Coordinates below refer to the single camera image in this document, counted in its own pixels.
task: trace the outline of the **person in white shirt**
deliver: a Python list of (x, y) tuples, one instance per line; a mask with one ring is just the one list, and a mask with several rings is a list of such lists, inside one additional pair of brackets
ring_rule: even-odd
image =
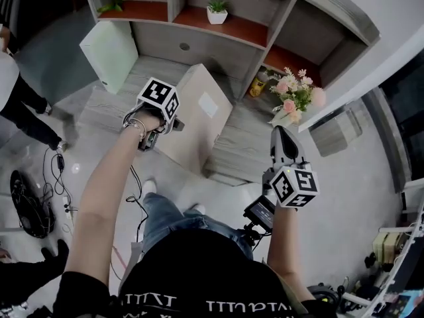
[(51, 114), (47, 100), (39, 96), (21, 77), (19, 67), (7, 54), (11, 31), (0, 24), (3, 47), (0, 52), (0, 115), (12, 121), (26, 135), (47, 144), (52, 150), (65, 151), (68, 144), (48, 125), (37, 118), (25, 105), (38, 114)]

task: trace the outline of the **black pants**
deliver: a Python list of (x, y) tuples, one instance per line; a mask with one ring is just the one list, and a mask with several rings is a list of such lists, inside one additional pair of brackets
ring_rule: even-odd
[(12, 121), (18, 129), (21, 129), (31, 138), (47, 144), (52, 150), (57, 149), (61, 138), (49, 126), (32, 114), (24, 104), (41, 114), (46, 109), (47, 100), (35, 93), (25, 80), (19, 76), (6, 106), (0, 111), (0, 115)]
[(60, 276), (64, 271), (58, 257), (44, 262), (0, 262), (0, 306), (10, 307), (25, 302), (36, 290)]

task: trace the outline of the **wooden shelf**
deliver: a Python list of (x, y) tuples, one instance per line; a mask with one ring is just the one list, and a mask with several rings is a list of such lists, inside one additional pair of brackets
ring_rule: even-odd
[(168, 21), (168, 4), (156, 1), (124, 1), (123, 11), (103, 12), (100, 19)]
[(268, 27), (234, 15), (228, 15), (221, 25), (211, 25), (205, 8), (187, 6), (175, 18), (174, 23), (221, 33), (261, 49), (266, 47)]
[(272, 45), (268, 55), (265, 57), (264, 65), (280, 72), (284, 72), (284, 68), (288, 67), (295, 74), (299, 70), (306, 70), (306, 75), (313, 80), (313, 84), (318, 87), (322, 86), (318, 65), (282, 47)]

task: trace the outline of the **small screen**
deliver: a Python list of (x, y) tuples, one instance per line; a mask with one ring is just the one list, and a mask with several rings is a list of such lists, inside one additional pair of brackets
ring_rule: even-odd
[(268, 210), (263, 204), (256, 203), (250, 208), (250, 212), (252, 212), (255, 216), (261, 220), (266, 227), (272, 230), (272, 218), (273, 214)]

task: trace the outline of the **black t-shirt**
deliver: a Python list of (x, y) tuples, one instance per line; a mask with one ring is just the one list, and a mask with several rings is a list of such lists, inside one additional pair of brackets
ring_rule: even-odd
[[(336, 317), (330, 305), (303, 302), (315, 317)], [(249, 260), (235, 242), (205, 229), (172, 232), (132, 269), (119, 298), (92, 277), (62, 276), (54, 316), (297, 317), (267, 265)]]

